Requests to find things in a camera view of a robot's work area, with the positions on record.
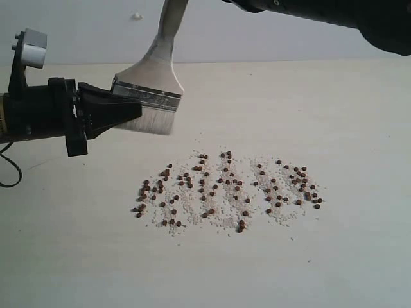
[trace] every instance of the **white table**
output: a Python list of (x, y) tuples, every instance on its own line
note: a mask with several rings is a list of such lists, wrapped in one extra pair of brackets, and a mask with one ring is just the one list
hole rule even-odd
[[(126, 66), (48, 66), (28, 81), (109, 88)], [(7, 154), (24, 180), (0, 190), (0, 306), (408, 307), (410, 67), (179, 64), (171, 137), (111, 130), (77, 158), (63, 138), (16, 144)], [(230, 237), (206, 224), (171, 237), (129, 212), (141, 180), (194, 149), (216, 159), (220, 146), (307, 165), (327, 203), (290, 227), (261, 218)], [(0, 179), (14, 178), (0, 161)]]

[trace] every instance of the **white bristles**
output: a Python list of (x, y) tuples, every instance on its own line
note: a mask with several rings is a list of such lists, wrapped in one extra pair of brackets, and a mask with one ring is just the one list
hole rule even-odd
[(117, 128), (133, 132), (169, 135), (173, 130), (175, 112), (143, 107), (143, 116)]

